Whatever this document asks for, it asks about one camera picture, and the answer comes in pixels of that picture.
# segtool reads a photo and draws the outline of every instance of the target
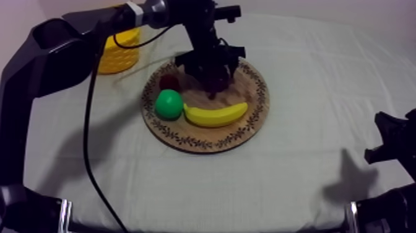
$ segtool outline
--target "wooden plate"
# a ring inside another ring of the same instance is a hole
[[[231,125],[221,128],[201,128],[190,124],[182,114],[176,121],[159,119],[154,103],[160,93],[159,80],[166,74],[179,79],[184,103],[190,107],[205,109],[223,108],[247,102],[244,116]],[[263,125],[269,112],[269,91],[266,82],[247,61],[240,59],[230,87],[209,100],[201,85],[184,73],[183,66],[176,67],[173,61],[159,67],[147,82],[143,91],[142,115],[149,130],[163,143],[181,151],[210,154],[226,151],[249,140]]]

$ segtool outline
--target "red object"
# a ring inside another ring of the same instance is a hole
[[[171,74],[166,74],[160,77],[159,88],[160,90],[171,89],[177,92],[180,92],[181,90],[181,86],[179,85],[179,80]]]

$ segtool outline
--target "toy banana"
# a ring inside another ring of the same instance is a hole
[[[237,121],[247,112],[247,103],[238,103],[229,107],[208,110],[197,107],[188,107],[183,104],[186,118],[198,126],[216,128],[229,125]]]

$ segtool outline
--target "yellow basket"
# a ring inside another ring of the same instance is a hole
[[[139,44],[140,30],[132,29],[117,34],[117,42],[124,46]],[[104,54],[101,57],[98,73],[114,74],[125,71],[139,60],[139,49],[125,50],[116,45],[113,37],[108,37]]]

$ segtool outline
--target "table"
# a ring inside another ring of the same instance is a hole
[[[416,43],[271,15],[216,25],[219,37],[246,47],[271,96],[264,126],[236,149],[184,154],[145,126],[139,96],[147,78],[191,49],[182,26],[143,48],[132,69],[97,79],[90,158],[125,225],[180,232],[329,227],[343,220],[343,204],[412,182],[397,161],[368,165],[363,153],[381,144],[375,113],[403,118],[416,107]],[[88,83],[33,104],[25,184],[72,200],[77,221],[117,227],[82,160]]]

